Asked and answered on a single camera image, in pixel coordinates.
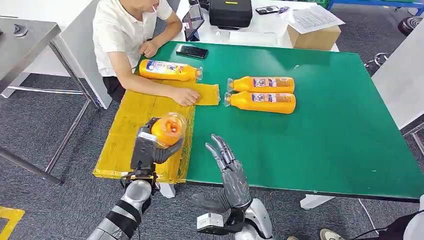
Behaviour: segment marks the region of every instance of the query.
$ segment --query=yellow tape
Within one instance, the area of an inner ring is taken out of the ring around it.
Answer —
[[[197,105],[218,105],[219,86],[181,82],[174,80],[156,80],[156,82],[179,88],[190,88],[200,94]],[[161,117],[169,112],[179,113],[187,120],[184,144],[180,151],[165,163],[156,165],[157,181],[178,183],[185,179],[192,146],[195,107],[184,107],[171,98],[126,91],[103,150],[98,158],[93,174],[99,178],[119,179],[131,171],[130,162],[136,135],[150,118]]]
[[[25,211],[21,209],[0,206],[0,218],[8,219],[6,226],[0,232],[0,240],[7,240],[9,238],[24,213]]]

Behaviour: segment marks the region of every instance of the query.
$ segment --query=black case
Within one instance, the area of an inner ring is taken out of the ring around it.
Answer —
[[[211,0],[210,25],[218,27],[246,28],[252,20],[251,0]]]

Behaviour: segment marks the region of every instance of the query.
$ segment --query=bottle cap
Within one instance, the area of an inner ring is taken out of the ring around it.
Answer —
[[[201,81],[203,78],[203,67],[196,68],[196,79]]]
[[[228,107],[231,105],[231,93],[226,92],[224,96],[224,106]]]
[[[233,79],[228,78],[228,80],[226,82],[226,90],[228,92],[234,91],[234,80]]]

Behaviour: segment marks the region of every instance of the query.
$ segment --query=sneaker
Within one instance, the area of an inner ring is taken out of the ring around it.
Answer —
[[[321,237],[321,240],[345,240],[339,234],[326,228],[323,228],[321,231],[319,231],[319,236]]]

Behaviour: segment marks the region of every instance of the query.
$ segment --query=paper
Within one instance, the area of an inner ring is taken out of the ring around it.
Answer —
[[[288,18],[288,24],[300,34],[330,28],[345,24],[322,6],[312,6],[307,9],[294,10]]]

